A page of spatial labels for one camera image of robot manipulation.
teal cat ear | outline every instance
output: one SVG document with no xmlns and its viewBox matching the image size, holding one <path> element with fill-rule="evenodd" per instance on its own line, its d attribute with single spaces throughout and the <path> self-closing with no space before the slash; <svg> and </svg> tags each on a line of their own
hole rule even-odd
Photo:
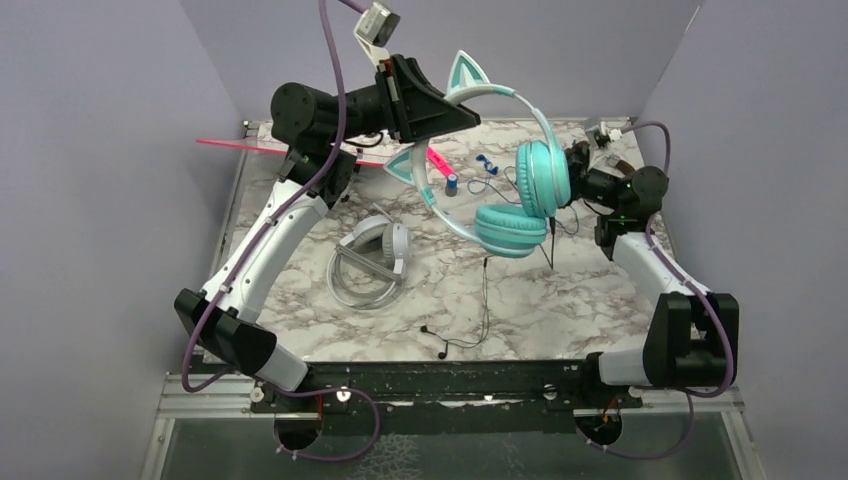
<svg viewBox="0 0 848 480">
<path fill-rule="evenodd" d="M 447 94 L 487 83 L 492 82 L 489 81 L 489 77 L 486 76 L 486 72 L 480 68 L 480 65 L 477 65 L 477 62 L 464 51 L 456 52 L 456 58 L 453 60 L 453 67 L 451 67 L 450 78 L 448 79 Z"/>
<path fill-rule="evenodd" d="M 412 179 L 411 150 L 411 147 L 399 150 L 383 165 L 383 170 L 407 185 L 415 185 L 415 181 Z"/>
</svg>

black earphone cable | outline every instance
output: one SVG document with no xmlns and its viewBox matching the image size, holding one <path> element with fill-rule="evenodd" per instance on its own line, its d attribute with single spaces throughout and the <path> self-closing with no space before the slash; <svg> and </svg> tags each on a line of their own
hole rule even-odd
<svg viewBox="0 0 848 480">
<path fill-rule="evenodd" d="M 489 258 L 493 255 L 489 255 L 483 258 L 483 316 L 480 322 L 480 334 L 477 338 L 477 341 L 468 341 L 463 340 L 461 338 L 444 338 L 436 332 L 430 331 L 426 325 L 421 327 L 421 332 L 426 333 L 428 335 L 433 335 L 439 340 L 445 343 L 445 351 L 439 352 L 439 358 L 444 359 L 447 357 L 447 346 L 450 345 L 455 348 L 467 349 L 474 348 L 482 344 L 489 337 L 489 331 L 491 330 L 492 320 L 489 315 L 489 275 L 488 275 L 488 266 L 489 266 Z"/>
</svg>

pink marker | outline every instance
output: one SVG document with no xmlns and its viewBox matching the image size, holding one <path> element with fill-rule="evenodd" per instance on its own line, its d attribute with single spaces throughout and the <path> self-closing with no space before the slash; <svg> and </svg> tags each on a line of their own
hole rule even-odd
<svg viewBox="0 0 848 480">
<path fill-rule="evenodd" d="M 427 159 L 430 160 L 430 162 L 432 162 L 445 177 L 448 175 L 456 175 L 456 172 L 454 172 L 453 169 L 450 168 L 450 165 L 448 165 L 448 162 L 445 161 L 445 157 L 439 155 L 439 152 L 430 147 L 427 147 Z"/>
</svg>

silver headphones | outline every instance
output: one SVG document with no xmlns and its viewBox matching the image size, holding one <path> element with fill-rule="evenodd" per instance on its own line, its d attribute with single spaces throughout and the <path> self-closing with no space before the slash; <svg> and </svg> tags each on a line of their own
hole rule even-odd
<svg viewBox="0 0 848 480">
<path fill-rule="evenodd" d="M 383 252 L 379 263 L 361 255 L 363 247 L 377 239 L 380 239 Z M 400 287 L 406 279 L 409 254 L 409 229 L 406 226 L 393 222 L 386 215 L 368 217 L 353 227 L 353 231 L 336 245 L 336 251 L 327 266 L 327 286 L 330 293 L 339 303 L 351 308 L 371 310 L 385 306 L 400 293 Z M 373 292 L 353 291 L 341 275 L 342 256 L 386 277 L 390 283 Z M 348 296 L 362 301 L 354 303 L 342 298 L 336 290 L 336 285 Z"/>
</svg>

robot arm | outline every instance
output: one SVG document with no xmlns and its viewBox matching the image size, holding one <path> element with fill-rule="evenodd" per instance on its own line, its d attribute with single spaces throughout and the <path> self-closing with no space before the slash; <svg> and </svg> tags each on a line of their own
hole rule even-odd
<svg viewBox="0 0 848 480">
<path fill-rule="evenodd" d="M 388 55 L 380 48 L 397 18 L 363 15 L 357 38 L 376 66 L 374 85 L 347 92 L 344 138 L 387 130 L 401 143 L 457 132 L 480 124 L 480 117 L 443 100 L 414 58 Z M 277 221 L 282 204 L 307 184 L 326 162 L 338 129 L 336 96 L 298 83 L 287 83 L 271 101 L 274 138 L 289 145 L 265 208 L 247 236 L 201 291 L 183 289 L 174 307 L 191 334 L 204 314 L 199 343 L 242 373 L 293 391 L 308 367 L 278 345 L 276 335 L 256 324 L 262 305 L 294 250 L 347 188 L 356 158 L 344 151 L 328 173 Z"/>
<path fill-rule="evenodd" d="M 602 122 L 584 125 L 588 142 L 566 149 L 572 201 L 592 201 L 612 209 L 599 215 L 595 243 L 621 267 L 642 295 L 654 304 L 654 316 L 641 348 L 592 353 L 587 357 L 590 384 L 683 388 L 718 386 L 727 371 L 727 357 L 715 324 L 691 287 L 703 293 L 718 315 L 730 344 L 736 372 L 739 304 L 732 295 L 717 293 L 691 279 L 651 232 L 652 216 L 662 208 L 668 177 L 647 166 L 624 177 L 589 168 L 593 151 L 603 150 L 610 138 Z M 666 262 L 660 260 L 662 255 Z M 686 282 L 679 280 L 682 275 Z"/>
</svg>

